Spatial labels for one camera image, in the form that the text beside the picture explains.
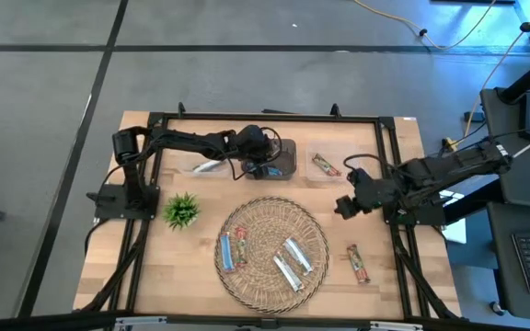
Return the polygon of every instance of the small potted plant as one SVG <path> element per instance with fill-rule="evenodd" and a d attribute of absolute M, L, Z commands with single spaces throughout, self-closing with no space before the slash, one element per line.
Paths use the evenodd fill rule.
<path fill-rule="evenodd" d="M 183 229 L 190 226 L 198 219 L 200 209 L 195 196 L 188 194 L 180 196 L 176 194 L 174 198 L 169 199 L 163 209 L 163 218 L 169 227 L 175 230 L 177 227 Z"/>

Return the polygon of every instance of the round woven tray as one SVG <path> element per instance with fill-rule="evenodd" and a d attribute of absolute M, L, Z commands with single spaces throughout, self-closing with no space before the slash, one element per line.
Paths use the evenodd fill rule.
<path fill-rule="evenodd" d="M 289 312 L 306 302 L 324 279 L 328 269 L 328 245 L 320 226 L 308 211 L 283 198 L 265 197 L 237 208 L 222 226 L 230 233 L 233 260 L 236 259 L 236 228 L 247 230 L 247 264 L 233 272 L 223 270 L 220 240 L 216 240 L 215 265 L 226 290 L 246 307 L 265 314 Z M 304 276 L 303 268 L 283 246 L 292 237 L 310 259 L 313 271 Z M 284 277 L 273 256 L 280 252 L 304 284 L 298 292 Z"/>

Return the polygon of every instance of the desk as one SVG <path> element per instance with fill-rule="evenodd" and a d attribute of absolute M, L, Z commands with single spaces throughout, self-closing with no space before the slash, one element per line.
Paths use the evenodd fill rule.
<path fill-rule="evenodd" d="M 493 89 L 482 90 L 480 96 L 490 135 L 519 129 L 518 105 L 502 103 Z M 498 141 L 510 154 L 529 144 L 516 134 Z M 530 318 L 530 294 L 512 241 L 513 233 L 530 232 L 530 150 L 513 160 L 511 171 L 500 179 L 445 207 L 445 218 L 451 222 L 484 208 L 496 245 L 499 269 L 494 274 L 501 305 L 515 316 Z"/>
<path fill-rule="evenodd" d="M 480 96 L 490 135 L 519 130 L 519 105 L 502 103 L 493 89 L 482 90 Z M 518 152 L 530 143 L 517 134 L 500 137 L 497 141 L 509 154 Z M 459 202 L 448 205 L 445 217 L 448 220 L 459 220 L 484 209 L 486 200 L 530 206 L 530 150 L 513 160 L 511 171 L 466 195 Z"/>
<path fill-rule="evenodd" d="M 530 207 L 489 203 L 487 210 L 500 268 L 501 305 L 515 316 L 530 318 L 530 293 L 512 240 L 514 233 L 530 231 Z"/>
<path fill-rule="evenodd" d="M 148 112 L 126 111 L 121 128 L 146 126 L 148 117 Z M 377 154 L 374 126 L 312 121 L 169 120 L 168 127 L 205 134 L 240 130 L 249 123 L 272 127 L 283 138 L 295 140 L 298 168 L 294 177 L 281 182 L 184 177 L 170 157 L 180 152 L 165 150 L 157 183 L 161 187 L 159 205 L 176 193 L 187 191 L 198 195 L 202 213 L 197 222 L 183 231 L 172 232 L 160 218 L 151 222 L 134 311 L 140 314 L 259 316 L 226 292 L 213 266 L 213 248 L 220 227 L 236 207 L 256 197 L 272 195 L 294 200 L 315 216 L 328 239 L 330 254 L 328 275 L 318 292 L 284 317 L 403 318 L 390 232 L 381 211 L 343 221 L 333 212 L 335 199 L 352 195 L 352 186 L 346 180 L 323 184 L 305 178 L 305 144 L 308 141 L 349 141 L 356 143 L 361 153 Z M 395 124 L 402 160 L 422 156 L 416 120 L 395 118 Z M 384 137 L 386 150 L 391 154 L 387 131 Z M 110 168 L 114 166 L 112 157 Z M 363 159 L 362 166 L 373 177 L 381 177 L 380 166 L 375 160 Z M 122 181 L 123 174 L 119 172 L 109 179 L 110 183 Z M 89 303 L 115 269 L 123 231 L 124 220 L 111 220 L 92 235 L 75 308 Z M 460 314 L 443 238 L 431 227 L 418 227 L 416 235 L 423 274 L 448 308 Z M 346 246 L 353 243 L 360 247 L 372 279 L 369 285 L 356 285 L 345 251 Z M 119 308 L 124 307 L 128 283 L 126 275 Z M 408 285 L 413 313 L 418 314 L 414 282 L 410 277 Z"/>

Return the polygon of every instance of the wooden table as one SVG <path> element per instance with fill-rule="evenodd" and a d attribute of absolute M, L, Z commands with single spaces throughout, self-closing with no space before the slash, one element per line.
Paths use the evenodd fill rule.
<path fill-rule="evenodd" d="M 144 111 L 125 111 L 121 128 L 145 126 L 148 115 Z M 416 119 L 395 118 L 395 122 L 402 160 L 423 156 Z M 249 122 L 237 120 L 170 120 L 168 127 L 205 134 L 229 129 L 238 131 L 247 124 Z M 326 184 L 305 178 L 305 145 L 308 141 L 354 142 L 361 153 L 377 154 L 374 126 L 282 121 L 250 124 L 272 127 L 283 138 L 295 140 L 298 169 L 294 177 L 290 181 L 241 179 L 237 182 L 231 178 L 185 177 L 178 172 L 174 157 L 170 157 L 181 152 L 165 150 L 158 179 L 161 187 L 159 205 L 162 206 L 176 193 L 187 191 L 199 197 L 202 213 L 196 223 L 183 231 L 172 232 L 160 217 L 151 222 L 135 312 L 258 316 L 258 313 L 236 302 L 224 289 L 213 266 L 213 248 L 220 227 L 236 207 L 254 198 L 270 195 L 294 200 L 309 210 L 324 230 L 330 253 L 328 275 L 318 292 L 284 317 L 403 318 L 394 253 L 382 212 L 359 214 L 344 221 L 333 212 L 335 199 L 343 195 L 352 196 L 353 187 L 346 180 Z M 384 137 L 386 153 L 391 155 L 387 131 Z M 380 165 L 375 160 L 363 159 L 362 163 L 370 175 L 381 177 Z M 114 166 L 112 157 L 110 167 Z M 120 172 L 109 179 L 110 183 L 116 184 L 122 181 L 123 174 Z M 75 297 L 75 308 L 93 299 L 114 271 L 124 224 L 124 220 L 111 220 L 93 234 Z M 429 226 L 419 226 L 415 231 L 425 278 L 448 308 L 460 314 L 443 238 Z M 357 285 L 355 281 L 345 250 L 348 244 L 353 243 L 359 246 L 372 280 L 368 285 Z M 125 306 L 129 278 L 126 275 L 122 283 L 119 308 Z M 408 285 L 413 313 L 419 314 L 414 281 L 410 276 Z"/>

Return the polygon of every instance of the clear plastic container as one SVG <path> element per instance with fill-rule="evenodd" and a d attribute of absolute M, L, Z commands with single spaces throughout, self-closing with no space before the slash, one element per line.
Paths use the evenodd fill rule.
<path fill-rule="evenodd" d="M 177 157 L 177 168 L 183 176 L 187 177 L 217 177 L 226 178 L 232 177 L 230 171 L 230 165 L 228 161 L 224 160 L 219 165 L 214 166 L 211 170 L 198 171 L 198 167 L 211 162 L 212 160 L 207 159 L 200 154 L 176 154 L 173 157 Z"/>
<path fill-rule="evenodd" d="M 305 175 L 309 180 L 313 181 L 344 182 L 346 180 L 345 177 L 351 170 L 343 165 L 342 162 L 347 156 L 358 153 L 361 152 L 358 151 L 357 145 L 354 143 L 311 141 L 308 143 L 305 152 Z M 340 175 L 327 175 L 320 166 L 312 161 L 317 154 L 339 170 Z M 359 160 L 350 160 L 347 164 L 356 168 L 359 166 Z"/>

